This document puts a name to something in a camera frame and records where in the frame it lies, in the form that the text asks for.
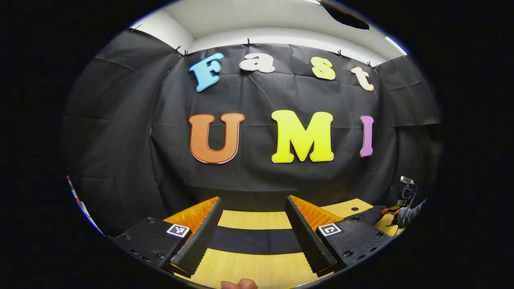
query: yellow letter m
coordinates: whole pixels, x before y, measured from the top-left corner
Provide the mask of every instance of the yellow letter m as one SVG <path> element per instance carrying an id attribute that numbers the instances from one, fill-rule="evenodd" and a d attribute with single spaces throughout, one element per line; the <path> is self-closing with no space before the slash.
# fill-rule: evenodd
<path id="1" fill-rule="evenodd" d="M 293 111 L 275 111 L 271 114 L 271 118 L 277 121 L 278 125 L 277 153 L 271 157 L 273 162 L 292 162 L 295 159 L 290 151 L 290 143 L 300 161 L 307 158 L 313 143 L 314 150 L 310 154 L 310 160 L 331 161 L 334 159 L 330 140 L 330 123 L 333 117 L 330 113 L 315 113 L 307 130 L 303 128 Z"/>

